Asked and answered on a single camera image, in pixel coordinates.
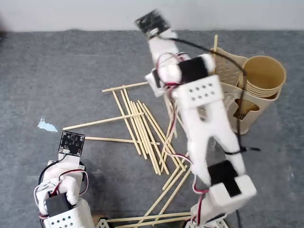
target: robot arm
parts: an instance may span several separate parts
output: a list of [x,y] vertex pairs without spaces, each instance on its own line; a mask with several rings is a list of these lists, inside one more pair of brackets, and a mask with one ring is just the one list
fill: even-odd
[[84,174],[80,156],[85,136],[63,132],[58,161],[49,161],[43,180],[34,190],[40,218],[45,228],[94,228],[88,203],[79,198]]
[[[201,224],[224,218],[242,207],[257,191],[245,174],[238,140],[230,128],[220,80],[217,75],[213,75],[215,62],[209,54],[193,59],[186,56],[175,62],[172,58],[161,61],[162,55],[166,53],[178,56],[179,50],[174,42],[166,39],[176,38],[177,35],[157,11],[143,16],[136,23],[149,39],[156,64],[156,69],[145,77],[155,96],[166,93],[165,83],[181,83],[173,90],[172,96],[185,126],[188,152],[193,162],[191,171],[209,186],[204,200],[194,205],[191,212]],[[202,106],[207,113],[205,120],[200,118],[198,112]],[[210,137],[214,137],[222,146],[227,160],[207,167],[206,153]]]

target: white wire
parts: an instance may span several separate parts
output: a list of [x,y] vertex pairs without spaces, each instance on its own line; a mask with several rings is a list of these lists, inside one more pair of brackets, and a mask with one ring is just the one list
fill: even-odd
[[184,155],[180,155],[180,154],[170,154],[170,156],[171,156],[171,157],[180,157],[180,158],[185,159],[186,161],[188,161],[191,165],[193,165],[193,162],[192,162],[189,158],[187,158],[186,156],[184,156]]
[[84,170],[71,171],[71,172],[65,173],[64,175],[70,174],[70,173],[73,173],[73,172],[82,172],[82,173],[84,173],[85,176],[86,176],[86,187],[85,187],[85,190],[79,194],[79,195],[81,196],[81,195],[83,195],[83,194],[87,191],[87,189],[88,189],[88,187],[89,187],[89,176],[88,176],[87,172],[84,171]]
[[38,192],[38,188],[41,187],[43,185],[44,188],[40,189],[39,191],[43,191],[45,189],[47,189],[50,185],[53,185],[55,186],[55,184],[51,183],[51,182],[43,182],[39,185],[37,185],[34,189],[34,200],[35,200],[35,204],[37,207],[39,207],[39,202],[38,202],[38,199],[37,199],[37,192]]

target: bamboo skewer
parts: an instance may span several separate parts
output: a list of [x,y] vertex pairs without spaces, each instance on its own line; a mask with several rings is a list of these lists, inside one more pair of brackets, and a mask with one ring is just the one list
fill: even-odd
[[217,51],[217,48],[218,48],[218,36],[215,35],[215,36],[214,36],[213,50],[214,50],[214,51]]
[[141,219],[155,219],[155,218],[167,218],[167,217],[189,216],[189,215],[191,215],[191,212],[181,212],[181,213],[150,215],[150,216],[131,217],[131,218],[118,218],[118,219],[113,218],[113,219],[108,219],[106,222],[128,222],[128,221],[136,221]]
[[[126,107],[128,114],[131,115],[131,111],[130,111],[129,105],[128,105],[126,99],[125,99],[124,93],[123,93],[122,90],[121,90],[120,92],[121,92],[121,94],[122,94],[124,106]],[[134,119],[133,119],[132,117],[131,117],[130,119],[131,119],[131,124],[132,124],[132,127],[133,127],[133,129],[134,129],[134,132],[135,132],[137,141],[139,141],[139,146],[140,146],[142,152],[144,153],[143,144],[142,144],[142,141],[140,141],[140,138],[139,138],[139,135],[138,135],[138,132],[137,132],[137,128],[136,128],[135,123],[134,123]]]
[[166,183],[164,184],[162,190],[165,190],[167,188],[167,186],[170,184],[171,180],[174,178],[174,176],[177,174],[177,172],[179,171],[180,167],[176,167],[175,170],[173,171],[173,173],[171,174],[171,176],[168,178],[168,180],[166,181]]
[[175,174],[178,172],[179,169],[180,169],[180,167],[176,167],[176,169],[174,170],[174,172],[172,173],[172,175],[168,178],[168,180],[164,184],[162,190],[165,190],[167,188],[167,186],[170,184],[171,180],[173,179],[173,177],[175,176]]
[[[134,104],[134,108],[135,108],[135,111],[138,113],[139,111],[138,111],[138,108],[136,107],[135,104]],[[142,131],[144,142],[145,142],[147,150],[149,152],[149,157],[150,157],[150,160],[152,162],[152,165],[153,165],[153,168],[155,170],[155,173],[161,175],[160,168],[158,167],[157,161],[155,162],[156,159],[154,159],[152,151],[151,151],[152,150],[151,144],[148,143],[148,141],[150,141],[150,140],[148,138],[147,132],[145,131],[145,127],[143,125],[143,120],[142,119],[140,119],[140,125],[139,125],[139,127],[140,127],[140,129]]]
[[[140,112],[142,112],[141,107],[139,106],[139,104],[137,104],[137,107],[138,107],[138,110],[139,110]],[[144,125],[145,125],[147,131],[148,131],[148,134],[149,134],[149,136],[150,136],[150,138],[151,138],[151,141],[152,141],[152,142],[155,142],[154,137],[153,137],[153,135],[152,135],[152,132],[151,132],[151,130],[150,130],[150,128],[149,128],[149,125],[148,125],[148,123],[147,123],[147,121],[146,121],[146,118],[145,118],[144,116],[142,116],[142,120],[143,120],[143,123],[144,123]],[[156,150],[156,152],[157,152],[157,154],[158,154],[158,156],[159,156],[159,158],[160,158],[160,162],[161,162],[161,163],[163,164],[163,166],[165,167],[166,174],[169,175],[169,170],[168,170],[168,168],[167,168],[167,166],[166,166],[165,161],[163,160],[163,158],[162,158],[162,156],[161,156],[160,150],[158,149],[158,147],[157,147],[156,144],[153,144],[153,145],[154,145],[155,150]]]
[[117,226],[115,228],[131,228],[131,227],[134,227],[134,226],[142,227],[142,226],[148,226],[148,225],[154,225],[154,224],[161,224],[161,223],[188,220],[190,218],[191,218],[191,216],[177,217],[177,218],[170,218],[170,219],[162,219],[162,220],[159,220],[159,221],[144,222],[144,223],[141,223],[141,224],[122,225],[122,226]]
[[[166,104],[166,107],[167,107],[167,112],[168,112],[168,115],[169,115],[169,119],[170,119],[170,124],[169,126],[171,125],[172,123],[172,115],[173,115],[173,112],[172,112],[172,105],[169,101],[169,98],[167,95],[164,95],[163,96],[163,99],[165,101],[165,104]],[[174,128],[174,137],[177,138],[177,132],[176,132],[176,128]]]
[[[131,105],[131,111],[136,114],[136,110],[135,110],[135,105],[133,104],[133,102],[130,102],[130,105]],[[145,143],[145,140],[144,140],[144,136],[143,136],[143,133],[142,133],[142,130],[140,128],[140,119],[138,118],[138,116],[135,117],[135,122],[136,122],[136,127],[137,127],[137,131],[138,131],[138,134],[139,134],[139,137],[142,141],[142,145],[143,145],[143,151],[142,151],[142,154],[144,156],[145,159],[148,159],[147,158],[147,154],[148,154],[148,148],[147,148],[147,145]]]
[[[149,116],[149,114],[147,113],[146,109],[144,108],[144,106],[142,105],[142,103],[140,101],[139,101],[139,105],[141,106],[143,112],[145,113],[146,117],[148,118],[148,120],[149,120],[150,124],[152,125],[153,129],[157,133],[157,136],[159,137],[159,139],[161,140],[161,142],[164,143],[165,140],[162,137],[162,134],[160,133],[160,131],[157,128],[156,124],[154,123],[154,121],[152,120],[152,118]],[[174,162],[174,164],[176,165],[176,167],[179,167],[179,164],[177,163],[177,161],[175,159],[176,158],[172,157],[172,161]]]
[[156,205],[162,200],[162,198],[167,194],[167,192],[170,190],[170,188],[174,185],[174,183],[178,180],[178,178],[184,173],[184,170],[181,170],[177,176],[174,178],[174,180],[169,184],[169,186],[166,188],[165,191],[162,192],[162,194],[159,196],[159,198],[153,203],[153,205],[148,209],[148,211],[145,213],[144,216],[148,216],[153,210],[154,208],[156,207]]
[[135,84],[131,84],[131,85],[122,85],[122,86],[119,86],[119,87],[112,87],[112,88],[109,88],[109,89],[103,89],[102,92],[109,92],[109,91],[114,91],[114,90],[119,90],[119,89],[124,89],[124,88],[130,88],[130,87],[134,87],[134,86],[142,86],[142,85],[146,85],[148,84],[148,82],[140,82],[140,83],[135,83]]
[[[172,104],[169,102],[169,106],[170,106],[170,108],[171,108],[171,110],[173,109],[173,107],[172,107]],[[182,123],[182,120],[181,120],[181,118],[180,118],[180,116],[179,116],[179,114],[178,113],[176,113],[176,116],[177,116],[177,121],[180,123],[180,125],[181,125],[181,127],[183,128],[183,130],[185,131],[185,126],[184,126],[184,124]]]
[[[172,120],[170,120],[168,129],[167,129],[166,138],[168,138],[168,136],[169,136],[169,139],[168,139],[167,144],[168,144],[168,143],[171,143],[171,141],[172,141],[172,135],[169,135],[169,130],[170,130],[171,124],[172,124]],[[161,155],[162,155],[162,157],[163,157],[163,159],[164,159],[165,162],[167,161],[168,152],[169,152],[169,151],[168,151],[168,147],[164,147],[164,148],[162,149],[162,151],[161,151]]]
[[[146,106],[145,104],[142,104],[142,105],[143,105],[143,107],[144,107],[144,108],[143,108],[143,111],[146,110],[146,112],[148,113],[148,115],[149,115],[150,118],[152,119],[154,125],[156,126],[156,128],[158,129],[159,133],[161,134],[161,136],[162,136],[162,138],[163,138],[163,140],[164,140],[162,143],[164,143],[165,140],[166,140],[166,136],[165,136],[164,133],[162,132],[161,128],[160,128],[159,125],[157,124],[156,120],[154,119],[153,115],[151,114],[151,112],[150,112],[150,110],[147,108],[147,106]],[[167,143],[166,146],[168,146],[168,147],[170,148],[171,152],[175,154],[175,150],[173,149],[173,147],[172,147],[172,145],[171,145],[170,143]],[[177,162],[180,164],[180,167],[185,171],[186,169],[185,169],[184,165],[181,163],[180,159],[179,159],[179,158],[176,158],[176,160],[177,160]]]
[[181,181],[179,182],[178,186],[176,187],[176,189],[174,190],[174,192],[171,194],[170,198],[168,199],[168,201],[165,203],[165,205],[163,206],[163,208],[161,209],[159,215],[163,214],[164,211],[167,209],[167,207],[169,206],[169,204],[171,203],[171,201],[173,200],[173,198],[175,197],[176,193],[180,190],[181,186],[184,184],[185,180],[188,178],[189,174],[191,172],[191,169],[189,168],[188,171],[186,172],[185,176],[181,179]]
[[[116,95],[115,91],[112,91],[112,93],[113,93],[113,96],[114,96],[114,98],[115,98],[115,101],[116,101],[116,103],[117,103],[117,105],[118,105],[118,108],[119,108],[119,110],[120,110],[122,116],[124,116],[123,108],[122,108],[122,106],[120,105],[120,102],[119,102],[119,100],[118,100],[118,98],[117,98],[117,95]],[[134,135],[133,135],[133,132],[132,132],[132,130],[131,130],[131,127],[130,127],[130,125],[129,125],[129,122],[128,122],[126,119],[124,119],[124,122],[125,122],[125,125],[127,125],[127,128],[128,128],[128,130],[129,130],[129,132],[130,132],[130,135],[131,135],[131,138],[132,138],[132,140],[133,140],[133,142],[134,142],[134,145],[135,145],[135,147],[136,147],[136,150],[137,150],[138,154],[140,155],[140,154],[141,154],[141,151],[139,150],[139,147],[138,147],[138,145],[137,145],[137,142],[136,142],[136,140],[135,140],[135,137],[134,137]]]
[[89,123],[82,123],[82,124],[78,124],[78,125],[74,125],[74,126],[70,126],[70,127],[64,127],[64,128],[62,128],[62,130],[66,131],[66,130],[70,130],[70,129],[74,129],[74,128],[91,126],[94,124],[102,124],[102,123],[111,122],[111,121],[115,121],[115,120],[122,120],[122,119],[130,118],[130,117],[137,116],[137,115],[143,115],[143,113],[132,114],[132,115],[123,115],[123,116],[114,117],[114,118],[110,118],[110,119],[98,120],[98,121],[89,122]]
[[85,137],[86,140],[99,140],[99,141],[110,141],[110,142],[120,142],[120,143],[134,143],[131,139],[115,139],[115,138],[101,138],[101,137]]

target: gray carpet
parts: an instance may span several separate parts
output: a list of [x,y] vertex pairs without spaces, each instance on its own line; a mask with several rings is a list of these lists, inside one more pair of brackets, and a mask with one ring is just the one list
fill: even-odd
[[[247,172],[258,195],[240,210],[244,228],[303,227],[304,211],[304,32],[295,31],[180,31],[181,38],[219,46],[251,57],[269,55],[283,63],[287,82],[271,105],[244,136],[246,146],[262,152],[244,154]],[[199,50],[183,45],[192,57]],[[111,93],[102,88],[144,81],[152,59],[144,35],[137,31],[9,33],[0,44],[0,221],[1,227],[38,228],[38,209],[32,191],[49,159],[56,159],[65,126],[119,116]],[[148,86],[129,89],[132,100],[151,108],[163,130],[168,115],[162,99]],[[37,127],[41,117],[58,133]],[[87,136],[130,138],[123,121],[77,130]],[[178,129],[175,149],[186,150]],[[156,176],[134,145],[86,141],[82,161],[90,187],[85,195],[92,213],[140,216],[161,194],[168,176]],[[223,159],[219,147],[209,163]],[[198,197],[191,178],[166,212],[187,211]],[[157,214],[165,201],[153,214]],[[235,214],[228,221],[236,224]]]

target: circuit board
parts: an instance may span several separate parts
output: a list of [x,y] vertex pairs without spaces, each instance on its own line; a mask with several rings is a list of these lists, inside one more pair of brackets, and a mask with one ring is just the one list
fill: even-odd
[[149,38],[160,35],[170,28],[157,10],[142,16],[135,21],[137,27]]
[[63,131],[59,144],[58,153],[69,153],[81,157],[82,148],[85,142],[85,135]]

